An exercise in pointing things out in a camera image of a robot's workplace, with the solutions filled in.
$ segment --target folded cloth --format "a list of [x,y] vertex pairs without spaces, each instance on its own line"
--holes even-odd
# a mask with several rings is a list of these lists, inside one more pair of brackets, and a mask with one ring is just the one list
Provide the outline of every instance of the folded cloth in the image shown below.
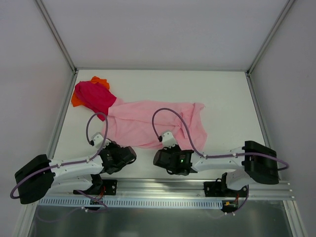
[[[132,146],[149,149],[159,149],[161,142],[157,139],[153,127],[152,116],[160,108],[170,108],[176,111],[186,122],[195,147],[202,150],[207,134],[203,129],[200,111],[201,103],[167,103],[158,101],[138,101],[125,103],[115,97],[104,85],[81,81],[75,86],[76,96],[84,106],[94,112],[108,115],[108,138],[121,146]],[[187,132],[180,119],[170,111],[160,111],[155,117],[155,127],[158,134],[170,130],[182,150],[192,149]]]
[[[110,84],[108,84],[106,79],[101,79],[99,77],[94,76],[90,82],[92,82],[93,84],[96,83],[101,83],[102,85],[104,85],[108,90],[110,90]],[[84,102],[82,102],[76,95],[76,92],[74,91],[73,96],[71,97],[71,103],[74,107],[79,106],[79,105],[84,105]]]

